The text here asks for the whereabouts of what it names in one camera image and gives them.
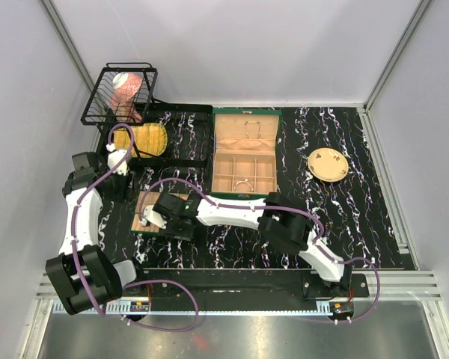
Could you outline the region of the green jewelry tray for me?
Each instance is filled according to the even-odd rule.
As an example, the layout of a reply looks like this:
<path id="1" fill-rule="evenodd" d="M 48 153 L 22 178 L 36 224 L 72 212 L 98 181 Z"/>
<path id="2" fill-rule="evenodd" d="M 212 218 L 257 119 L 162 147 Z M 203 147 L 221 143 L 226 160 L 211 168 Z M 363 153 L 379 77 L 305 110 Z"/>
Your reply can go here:
<path id="1" fill-rule="evenodd" d="M 150 192 L 147 195 L 144 191 L 140 192 L 130 227 L 132 233 L 150 236 L 165 235 L 165 230 L 171 220 L 154 210 L 155 205 L 159 202 L 160 195 L 159 192 Z"/>

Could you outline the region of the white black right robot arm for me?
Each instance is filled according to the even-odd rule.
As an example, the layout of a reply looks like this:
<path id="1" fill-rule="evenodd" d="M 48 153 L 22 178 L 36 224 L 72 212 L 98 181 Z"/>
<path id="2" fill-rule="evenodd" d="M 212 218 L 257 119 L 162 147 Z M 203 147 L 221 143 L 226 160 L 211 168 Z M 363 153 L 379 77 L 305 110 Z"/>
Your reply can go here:
<path id="1" fill-rule="evenodd" d="M 163 236 L 190 240 L 198 226 L 228 225 L 256 230 L 275 250 L 301 257 L 317 271 L 330 295 L 342 296 L 352 286 L 352 269 L 323 241 L 324 226 L 315 216 L 291 206 L 278 192 L 248 200 L 202 193 L 186 199 L 163 192 L 141 212 L 143 222 Z"/>

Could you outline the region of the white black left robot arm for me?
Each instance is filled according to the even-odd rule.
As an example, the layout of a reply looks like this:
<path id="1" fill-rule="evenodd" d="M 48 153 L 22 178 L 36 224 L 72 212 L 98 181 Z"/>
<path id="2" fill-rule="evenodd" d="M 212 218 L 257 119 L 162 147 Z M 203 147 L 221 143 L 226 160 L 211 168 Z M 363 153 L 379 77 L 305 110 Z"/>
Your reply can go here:
<path id="1" fill-rule="evenodd" d="M 103 198 L 123 199 L 129 182 L 126 151 L 114 150 L 105 160 L 98 153 L 72 156 L 74 171 L 62 188 L 67 224 L 58 256 L 46 261 L 46 274 L 66 313 L 104 310 L 123 290 L 137 296 L 147 278 L 132 260 L 111 263 L 98 245 Z"/>

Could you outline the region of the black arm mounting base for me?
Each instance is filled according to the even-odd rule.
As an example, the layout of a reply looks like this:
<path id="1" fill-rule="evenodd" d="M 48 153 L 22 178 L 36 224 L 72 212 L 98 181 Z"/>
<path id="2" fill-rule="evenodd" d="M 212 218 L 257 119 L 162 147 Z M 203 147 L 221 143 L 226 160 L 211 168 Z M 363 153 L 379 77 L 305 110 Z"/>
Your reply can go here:
<path id="1" fill-rule="evenodd" d="M 349 289 L 342 289 L 324 283 L 310 269 L 149 269 L 140 271 L 138 279 L 160 282 L 125 289 L 122 297 L 141 302 L 150 297 L 152 313 L 194 313 L 192 300 L 176 286 L 177 283 L 190 291 L 203 315 L 304 311 L 316 309 L 317 300 L 346 301 L 370 297 L 364 274 L 353 274 Z"/>

